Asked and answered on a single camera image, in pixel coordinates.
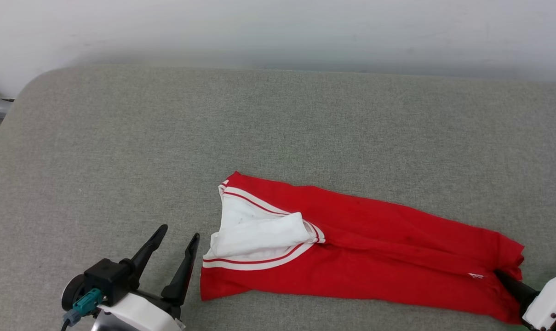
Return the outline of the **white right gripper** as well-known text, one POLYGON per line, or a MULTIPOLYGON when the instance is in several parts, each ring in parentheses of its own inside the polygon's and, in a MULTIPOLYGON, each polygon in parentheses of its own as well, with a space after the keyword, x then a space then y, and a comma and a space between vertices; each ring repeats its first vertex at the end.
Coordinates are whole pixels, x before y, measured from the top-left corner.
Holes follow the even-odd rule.
POLYGON ((556 331, 556 277, 549 280, 541 291, 536 291, 500 269, 494 270, 494 274, 520 308, 526 308, 522 321, 530 330, 556 331))

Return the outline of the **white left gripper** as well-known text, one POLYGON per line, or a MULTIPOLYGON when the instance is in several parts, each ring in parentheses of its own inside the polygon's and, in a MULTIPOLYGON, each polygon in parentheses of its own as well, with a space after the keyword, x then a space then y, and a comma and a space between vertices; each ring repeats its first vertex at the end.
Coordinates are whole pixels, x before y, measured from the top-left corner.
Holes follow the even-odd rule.
MULTIPOLYGON (((147 262, 166 236, 168 225, 163 224, 154 232, 132 258, 124 258, 128 286, 131 291, 139 288, 140 278, 147 262)), ((93 331, 184 331, 181 306, 185 302, 192 270, 194 268, 200 234, 195 233, 184 251, 184 258, 173 279, 164 287, 161 297, 146 292, 129 292, 116 304, 109 304, 107 296, 98 306, 99 313, 93 331)))

